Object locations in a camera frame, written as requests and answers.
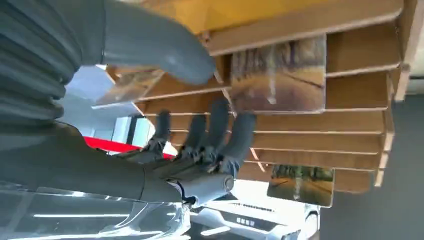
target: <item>red stripe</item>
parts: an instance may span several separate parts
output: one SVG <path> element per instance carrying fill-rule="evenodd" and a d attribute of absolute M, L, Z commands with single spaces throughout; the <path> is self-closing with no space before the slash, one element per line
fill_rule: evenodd
<path fill-rule="evenodd" d="M 115 141 L 103 140 L 103 139 L 99 139 L 95 137 L 85 136 L 84 139 L 85 139 L 85 143 L 89 147 L 94 149 L 103 149 L 106 151 L 113 151 L 113 152 L 119 152 L 119 153 L 125 153 L 132 150 L 141 149 L 141 147 L 139 146 L 124 144 L 124 143 L 115 142 Z M 164 153 L 163 157 L 165 159 L 171 159 L 175 156 Z"/>

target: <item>white car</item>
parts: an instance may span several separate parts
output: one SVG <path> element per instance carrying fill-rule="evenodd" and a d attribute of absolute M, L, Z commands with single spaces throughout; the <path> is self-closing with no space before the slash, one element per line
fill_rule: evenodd
<path fill-rule="evenodd" d="M 212 201 L 194 209 L 191 220 L 257 240 L 308 239 L 319 229 L 320 207 L 267 196 L 268 183 L 237 180 L 238 200 Z"/>

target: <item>photograph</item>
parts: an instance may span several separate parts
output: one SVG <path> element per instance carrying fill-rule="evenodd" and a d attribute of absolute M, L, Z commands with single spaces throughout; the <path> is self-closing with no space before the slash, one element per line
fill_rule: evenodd
<path fill-rule="evenodd" d="M 322 112 L 326 93 L 326 37 L 233 53 L 231 85 L 229 94 L 237 112 Z"/>
<path fill-rule="evenodd" d="M 162 70 L 153 67 L 138 67 L 134 70 L 137 71 L 118 76 L 115 85 L 94 106 L 107 107 L 141 99 L 164 75 Z"/>
<path fill-rule="evenodd" d="M 267 195 L 328 208 L 333 202 L 333 192 L 333 168 L 275 165 Z"/>

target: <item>wooden rack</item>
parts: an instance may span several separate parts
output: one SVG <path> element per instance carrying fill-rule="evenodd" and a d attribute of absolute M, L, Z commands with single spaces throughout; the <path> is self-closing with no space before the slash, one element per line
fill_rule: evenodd
<path fill-rule="evenodd" d="M 331 167 L 336 191 L 364 193 L 371 182 L 382 185 L 395 135 L 391 103 L 405 97 L 423 21 L 420 0 L 333 0 L 215 30 L 207 47 L 217 73 L 206 85 L 186 85 L 166 74 L 135 105 L 153 123 L 153 116 L 169 109 L 170 141 L 178 146 L 192 116 L 207 115 L 213 100 L 228 96 L 228 54 L 326 34 L 325 111 L 258 115 L 252 151 L 239 178 L 268 181 L 274 164 Z M 117 75 L 136 70 L 107 68 L 116 81 Z"/>

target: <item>robotic arm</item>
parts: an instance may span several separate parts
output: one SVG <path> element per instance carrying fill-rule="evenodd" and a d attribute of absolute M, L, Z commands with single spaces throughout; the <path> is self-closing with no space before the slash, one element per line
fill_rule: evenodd
<path fill-rule="evenodd" d="M 56 121 L 64 110 L 55 100 L 80 66 L 158 66 L 185 83 L 206 83 L 215 62 L 183 26 L 112 0 L 6 0 L 0 6 L 1 181 L 34 192 L 45 187 L 193 206 L 231 190 L 255 117 L 240 114 L 222 147 L 226 102 L 212 106 L 206 135 L 205 119 L 193 118 L 171 162 L 160 159 L 169 137 L 166 112 L 143 151 L 119 156 L 89 148 L 76 128 Z"/>

